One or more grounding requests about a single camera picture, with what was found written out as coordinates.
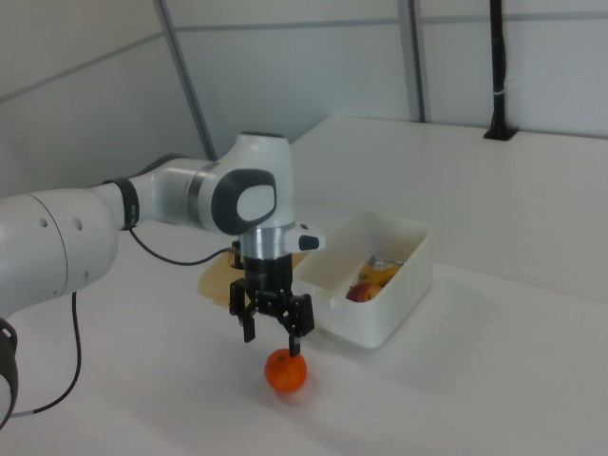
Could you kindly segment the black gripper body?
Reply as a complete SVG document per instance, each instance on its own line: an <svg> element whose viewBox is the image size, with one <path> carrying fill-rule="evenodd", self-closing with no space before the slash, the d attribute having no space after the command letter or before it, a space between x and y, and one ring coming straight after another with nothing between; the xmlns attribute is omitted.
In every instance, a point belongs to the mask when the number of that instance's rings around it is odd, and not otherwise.
<svg viewBox="0 0 608 456"><path fill-rule="evenodd" d="M270 259L244 258L246 295L250 303L245 315L262 313L273 317L289 314L293 296L293 256L288 254Z"/></svg>

